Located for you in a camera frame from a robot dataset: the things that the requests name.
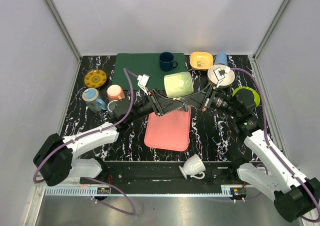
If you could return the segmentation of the light green mug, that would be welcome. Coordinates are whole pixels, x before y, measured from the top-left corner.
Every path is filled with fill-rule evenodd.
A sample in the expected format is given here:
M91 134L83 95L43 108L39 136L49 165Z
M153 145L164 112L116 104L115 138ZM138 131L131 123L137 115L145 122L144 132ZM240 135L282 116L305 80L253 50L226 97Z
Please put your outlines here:
M187 71L165 75L163 81L168 98L179 98L194 92L192 76Z

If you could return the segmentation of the small grey cup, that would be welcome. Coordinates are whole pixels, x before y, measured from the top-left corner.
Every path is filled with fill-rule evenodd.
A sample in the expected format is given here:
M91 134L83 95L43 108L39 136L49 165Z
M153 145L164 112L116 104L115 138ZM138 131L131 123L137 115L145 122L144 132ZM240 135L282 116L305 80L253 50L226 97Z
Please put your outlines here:
M112 100L107 104L107 111L109 115L113 115L113 111L116 108L118 100Z

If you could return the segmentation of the grey faceted mug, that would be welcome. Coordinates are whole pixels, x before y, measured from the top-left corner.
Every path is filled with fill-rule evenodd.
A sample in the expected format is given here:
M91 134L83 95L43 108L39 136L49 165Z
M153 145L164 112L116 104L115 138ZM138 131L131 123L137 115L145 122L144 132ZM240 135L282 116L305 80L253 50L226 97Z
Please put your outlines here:
M184 112L188 112L190 110L190 106L187 105L187 104L183 104L181 109L184 111Z

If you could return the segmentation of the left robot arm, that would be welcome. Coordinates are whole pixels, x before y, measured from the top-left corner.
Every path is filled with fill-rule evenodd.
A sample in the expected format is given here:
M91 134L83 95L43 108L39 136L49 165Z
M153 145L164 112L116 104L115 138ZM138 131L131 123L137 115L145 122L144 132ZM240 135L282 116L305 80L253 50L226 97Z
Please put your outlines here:
M113 117L103 125L77 135L60 137L50 135L36 156L34 183L45 182L56 186L67 178L90 177L98 184L104 183L108 172L96 159L80 159L80 156L105 144L112 144L124 135L132 122L155 113L164 116L186 104L163 96L157 90L149 90L145 100L134 104L133 99L120 99L115 104Z

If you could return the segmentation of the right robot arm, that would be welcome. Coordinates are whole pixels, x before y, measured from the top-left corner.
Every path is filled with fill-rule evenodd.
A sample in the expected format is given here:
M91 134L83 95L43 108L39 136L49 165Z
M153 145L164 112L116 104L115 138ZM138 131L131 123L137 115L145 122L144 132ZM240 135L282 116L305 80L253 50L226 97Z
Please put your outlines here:
M292 222L313 209L319 210L320 182L309 179L278 149L266 133L266 127L253 114L255 95L249 89L237 89L232 97L218 92L214 85L197 93L181 97L183 103L201 111L209 108L225 111L232 116L231 124L239 139L255 153L268 173L244 163L227 171L229 182L245 181L267 196L283 219Z

